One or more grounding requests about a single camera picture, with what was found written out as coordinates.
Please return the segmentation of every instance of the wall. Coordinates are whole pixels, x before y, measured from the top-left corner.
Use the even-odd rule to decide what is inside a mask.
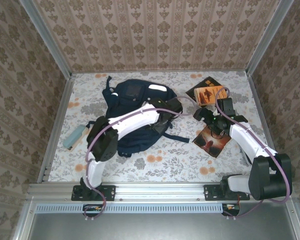
[[[65,85],[18,0],[0,0],[0,240],[37,181]]]
[[[245,69],[278,0],[34,0],[73,72]]]
[[[300,0],[295,0],[252,75],[279,153],[292,160],[300,199]]]

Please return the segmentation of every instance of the aluminum frame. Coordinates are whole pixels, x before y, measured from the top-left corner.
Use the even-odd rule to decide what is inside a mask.
[[[101,201],[71,201],[72,188],[78,182],[49,182],[31,184],[16,227],[13,240],[26,240],[29,237],[35,210],[38,204],[51,203],[76,205],[78,203],[101,204]],[[214,182],[195,183],[111,183],[116,185],[115,204],[213,204],[236,203],[237,201],[205,201],[204,185]],[[257,203],[251,199],[242,203]],[[300,204],[297,198],[289,198],[285,204],[296,238],[300,240]]]
[[[63,120],[67,111],[67,105],[72,94],[73,85],[77,75],[71,76],[67,81],[60,106],[57,112],[56,121],[53,125],[52,134],[48,143],[47,151],[43,159],[43,164],[38,178],[38,183],[31,184],[28,194],[25,198],[25,204],[21,212],[21,216],[15,231],[14,240],[28,239],[33,220],[35,217],[35,209],[37,204],[77,204],[71,201],[71,193],[74,185],[79,182],[46,182],[49,178],[52,162],[57,148],[57,143],[63,126]],[[253,79],[249,75],[248,82],[251,87],[252,95],[261,119],[266,140],[270,147],[273,147],[271,135],[263,114],[261,104],[255,89]],[[205,201],[203,185],[216,184],[215,182],[178,182],[178,183],[124,183],[124,182],[104,182],[104,185],[116,185],[116,204],[204,204],[204,203],[235,203],[236,201]],[[249,203],[257,203],[258,201],[251,199],[245,201]],[[100,201],[79,203],[101,204]],[[290,198],[286,203],[289,217],[298,240],[300,240],[300,204],[297,198]]]
[[[34,1],[32,0],[20,0],[24,10],[29,15],[31,21],[33,22],[36,30],[39,32],[41,38],[43,39],[45,45],[49,49],[53,59],[58,65],[59,69],[63,73],[65,79],[69,80],[71,77],[71,69],[65,60],[58,44],[55,42],[54,38],[49,32],[43,18],[40,16],[38,9],[36,8]]]
[[[249,63],[246,66],[246,71],[248,75],[252,75],[256,70],[261,58],[265,54],[269,44],[274,38],[278,28],[280,27],[282,21],[287,15],[293,0],[283,0],[280,1],[278,7],[276,8],[268,26],[266,27],[254,53],[252,54]]]

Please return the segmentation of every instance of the cable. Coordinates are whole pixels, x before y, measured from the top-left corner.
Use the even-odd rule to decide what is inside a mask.
[[[279,200],[275,200],[275,199],[269,199],[270,201],[274,202],[274,203],[279,203],[279,204],[284,204],[288,199],[289,199],[289,196],[290,196],[290,185],[289,185],[289,181],[288,181],[288,178],[284,172],[284,170],[282,169],[282,167],[280,166],[280,164],[278,163],[278,161],[276,160],[276,158],[272,155],[272,153],[267,149],[268,146],[264,145],[262,141],[260,141],[256,135],[250,131],[246,126],[242,125],[241,123],[239,123],[238,121],[232,119],[231,117],[227,116],[219,107],[219,104],[218,104],[218,97],[219,97],[219,93],[222,91],[222,90],[226,90],[228,93],[227,93],[227,96],[229,97],[230,95],[230,90],[229,88],[227,87],[223,87],[221,89],[219,89],[219,91],[216,93],[215,95],[215,106],[216,108],[218,109],[218,112],[223,115],[226,119],[228,119],[229,121],[239,125],[240,127],[242,127],[244,130],[246,130],[247,133],[249,133],[254,139],[255,141],[260,145],[260,147],[262,147],[262,149],[265,150],[265,152],[271,157],[271,159],[273,160],[274,164],[277,166],[278,170],[280,171],[282,177],[283,177],[283,180],[284,180],[284,183],[285,183],[285,188],[286,188],[286,195],[285,195],[285,198],[281,201]],[[241,215],[237,215],[237,216],[233,216],[231,215],[229,212],[227,211],[224,211],[226,214],[228,214],[230,217],[232,218],[240,218],[240,217],[243,217],[243,216],[246,216],[247,214],[251,213],[253,210],[255,210],[257,207],[259,207],[262,202],[264,200],[261,200],[256,206],[254,206],[252,209],[250,209],[249,211],[241,214]]]
[[[195,102],[190,98],[190,97],[187,97],[187,96],[177,96],[176,97],[177,99],[179,98],[183,98],[183,99],[188,99],[192,102],[193,106],[196,107],[196,104]],[[91,161],[93,161],[93,159],[89,159],[89,153],[92,149],[92,147],[94,146],[94,144],[96,143],[96,141],[98,140],[98,138],[105,132],[107,131],[109,128],[111,128],[112,126],[114,125],[117,125],[117,124],[120,124],[120,122],[123,122],[124,120],[127,120],[133,116],[136,116],[136,115],[139,115],[139,114],[143,114],[143,113],[146,113],[146,112],[150,112],[150,111],[162,111],[162,112],[167,112],[167,113],[170,113],[170,114],[173,114],[173,115],[177,115],[177,116],[190,116],[192,115],[191,113],[178,113],[178,112],[174,112],[174,111],[171,111],[169,109],[165,109],[165,108],[148,108],[148,109],[143,109],[143,110],[139,110],[137,112],[134,112],[134,113],[131,113],[117,121],[114,121],[113,123],[107,125],[105,128],[103,128],[93,139],[93,141],[91,142],[90,146],[88,147],[88,150],[86,152],[86,155],[85,155],[85,161],[87,162],[87,165],[86,165],[86,169],[85,169],[85,180],[86,180],[86,184],[89,186],[90,189],[92,189],[93,191],[95,191],[97,194],[99,194],[101,197],[102,197],[102,200],[103,200],[103,206],[102,206],[102,209],[101,211],[95,216],[95,217],[91,217],[91,219],[94,219],[94,218],[98,218],[106,209],[106,206],[107,206],[107,201],[106,201],[106,198],[105,196],[97,189],[95,189],[91,184],[90,184],[90,181],[89,181],[89,178],[88,178],[88,174],[89,174],[89,166],[90,166],[90,163]],[[89,206],[87,208],[84,209],[84,213],[83,215],[85,216],[86,219],[88,219],[89,217],[87,216],[87,210],[89,208],[92,208],[93,206]]]
[[[263,200],[261,200],[260,202],[258,202],[258,204],[255,205],[253,208],[251,208],[249,211],[247,211],[247,212],[245,212],[245,213],[243,213],[243,214],[237,215],[237,216],[233,216],[231,213],[229,213],[228,211],[225,211],[225,210],[223,210],[223,212],[226,213],[226,214],[228,214],[229,217],[231,217],[231,218],[234,218],[234,219],[236,219],[236,218],[241,218],[241,217],[244,217],[244,216],[248,215],[248,214],[251,213],[253,210],[255,210],[257,207],[259,207],[259,206],[262,204],[262,202],[263,202]]]

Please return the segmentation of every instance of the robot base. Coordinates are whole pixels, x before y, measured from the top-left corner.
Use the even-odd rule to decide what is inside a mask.
[[[107,202],[112,202],[115,200],[116,196],[116,186],[115,185],[100,185],[97,189],[104,195]],[[87,201],[102,201],[102,197],[97,194],[95,191],[88,188],[83,178],[80,180],[80,185],[73,186],[72,194],[71,194],[72,201],[80,201],[80,202],[87,202]]]
[[[249,194],[229,189],[228,177],[234,175],[223,176],[220,183],[204,185],[204,199],[206,201],[237,201],[239,196],[240,201],[250,200]]]

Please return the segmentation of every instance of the book cover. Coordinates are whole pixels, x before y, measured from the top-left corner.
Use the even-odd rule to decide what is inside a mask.
[[[213,87],[213,86],[221,86],[221,84],[218,83],[216,80],[214,80],[212,77],[208,76],[206,79],[199,82],[197,85],[195,85],[185,93],[195,101],[196,100],[195,89],[204,88],[204,87]]]
[[[230,139],[231,137],[225,134],[216,135],[208,126],[205,126],[205,128],[193,140],[193,143],[207,152],[210,156],[216,158]]]
[[[217,92],[222,89],[223,86],[207,86],[194,89],[195,101],[199,106],[211,105],[216,103]],[[218,99],[227,98],[227,93],[222,90],[219,93]]]

